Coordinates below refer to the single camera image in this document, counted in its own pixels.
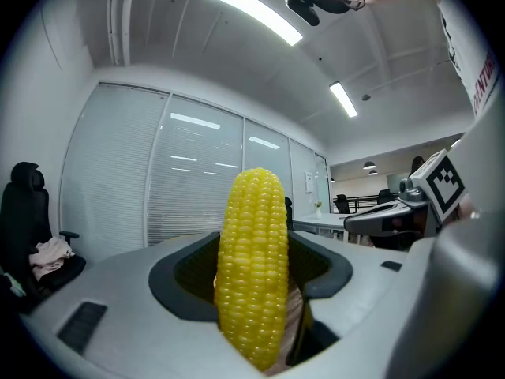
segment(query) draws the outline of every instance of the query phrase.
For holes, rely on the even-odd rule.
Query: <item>camera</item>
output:
[[[319,25],[319,17],[309,0],[286,0],[286,6],[311,26]]]

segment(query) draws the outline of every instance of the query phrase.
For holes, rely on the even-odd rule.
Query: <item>black slot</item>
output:
[[[84,302],[58,333],[58,338],[76,353],[83,354],[107,306]]]
[[[402,265],[399,262],[394,261],[385,261],[380,266],[395,272],[398,272],[400,269],[402,269]]]

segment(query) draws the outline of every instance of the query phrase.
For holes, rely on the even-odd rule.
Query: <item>fluorescent light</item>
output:
[[[216,163],[215,165],[216,166],[223,166],[223,167],[238,168],[238,166],[232,166],[231,164]]]
[[[263,139],[260,139],[258,137],[251,136],[249,138],[249,140],[252,141],[252,142],[256,142],[256,143],[262,144],[263,146],[267,146],[268,148],[273,148],[275,150],[277,150],[278,148],[280,148],[280,146],[278,146],[276,144],[273,144],[273,143],[270,143],[270,142],[267,142],[267,141],[264,141]]]
[[[190,159],[189,157],[180,157],[180,156],[170,156],[172,159],[180,159],[180,160],[188,160],[188,161],[196,161],[196,159]]]
[[[351,103],[350,98],[346,93],[346,90],[344,90],[344,87],[342,87],[339,81],[332,84],[330,86],[330,90],[333,94],[335,94],[335,97],[337,97],[337,100],[344,107],[344,110],[346,110],[346,113],[349,115],[350,118],[357,116],[357,112],[356,109],[354,108],[353,103]]]
[[[175,114],[174,112],[170,113],[170,117],[172,119],[177,119],[179,121],[184,121],[184,122],[189,122],[189,123],[195,123],[197,125],[206,126],[208,128],[212,128],[212,129],[219,129],[221,127],[221,125],[218,125],[216,123],[202,121],[201,119],[191,118],[191,117],[187,117],[185,115]]]
[[[244,13],[256,18],[265,24],[273,32],[283,38],[289,45],[293,46],[302,38],[293,25],[279,16],[273,9],[267,7],[259,0],[221,0]]]

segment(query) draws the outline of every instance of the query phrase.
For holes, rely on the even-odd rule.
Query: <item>yellow corn kernel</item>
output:
[[[243,171],[225,211],[214,302],[224,335],[259,370],[279,355],[287,284],[284,189],[268,170]]]

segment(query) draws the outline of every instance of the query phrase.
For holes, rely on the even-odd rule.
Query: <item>white desk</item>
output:
[[[351,214],[347,213],[323,213],[320,219],[317,219],[316,213],[307,216],[299,216],[293,219],[293,223],[309,224],[315,228],[329,228],[344,232],[344,242],[349,241],[349,232],[344,229],[344,219]]]

